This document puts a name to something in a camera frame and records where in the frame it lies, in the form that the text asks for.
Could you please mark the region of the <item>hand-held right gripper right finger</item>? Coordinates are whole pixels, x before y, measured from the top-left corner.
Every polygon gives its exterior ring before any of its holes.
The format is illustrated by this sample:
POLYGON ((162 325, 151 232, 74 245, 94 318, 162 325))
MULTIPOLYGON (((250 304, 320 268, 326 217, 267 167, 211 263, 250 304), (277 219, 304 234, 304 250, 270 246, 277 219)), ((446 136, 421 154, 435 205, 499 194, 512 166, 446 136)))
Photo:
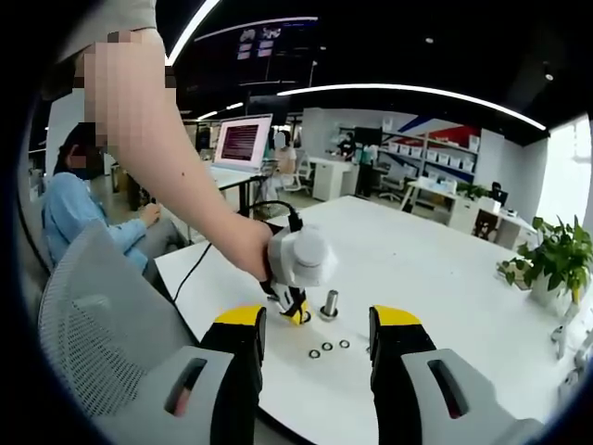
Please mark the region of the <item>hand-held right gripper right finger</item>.
POLYGON ((530 444, 543 426, 517 419, 493 384, 439 349, 412 313, 369 309, 371 390, 382 444, 530 444))

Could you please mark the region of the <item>person's left hand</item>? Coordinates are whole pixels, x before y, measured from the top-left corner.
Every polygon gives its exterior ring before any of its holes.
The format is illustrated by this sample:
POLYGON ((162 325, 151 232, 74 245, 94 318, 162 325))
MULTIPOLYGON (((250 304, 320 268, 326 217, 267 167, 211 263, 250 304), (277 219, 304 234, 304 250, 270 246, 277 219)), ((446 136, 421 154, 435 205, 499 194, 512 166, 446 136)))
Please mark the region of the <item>person's left hand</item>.
POLYGON ((233 213, 225 221, 216 247, 234 266, 258 282, 266 282, 271 275, 268 262, 271 239, 272 230, 268 224, 233 213))

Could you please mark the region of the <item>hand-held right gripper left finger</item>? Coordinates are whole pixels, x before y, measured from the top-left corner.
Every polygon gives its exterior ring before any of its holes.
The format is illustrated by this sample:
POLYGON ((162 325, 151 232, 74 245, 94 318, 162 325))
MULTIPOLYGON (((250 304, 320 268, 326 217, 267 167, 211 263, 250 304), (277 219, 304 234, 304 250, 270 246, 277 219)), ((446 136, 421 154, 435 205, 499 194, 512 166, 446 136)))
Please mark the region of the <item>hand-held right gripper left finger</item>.
POLYGON ((251 444, 262 390, 266 309, 219 315, 196 347, 144 376, 136 397, 95 419, 112 444, 251 444))

